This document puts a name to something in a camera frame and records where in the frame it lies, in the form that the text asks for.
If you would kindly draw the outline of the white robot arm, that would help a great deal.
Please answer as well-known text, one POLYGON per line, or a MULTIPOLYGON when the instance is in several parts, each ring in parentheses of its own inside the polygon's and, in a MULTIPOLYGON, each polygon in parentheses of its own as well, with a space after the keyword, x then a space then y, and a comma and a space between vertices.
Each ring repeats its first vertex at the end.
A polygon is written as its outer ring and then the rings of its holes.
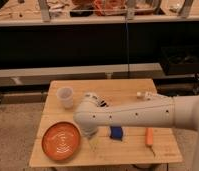
POLYGON ((95 93, 86 93, 74 113, 82 133, 90 137, 98 126, 181 128, 198 133, 192 171, 199 171, 199 96, 158 95, 152 100, 100 107, 95 93))

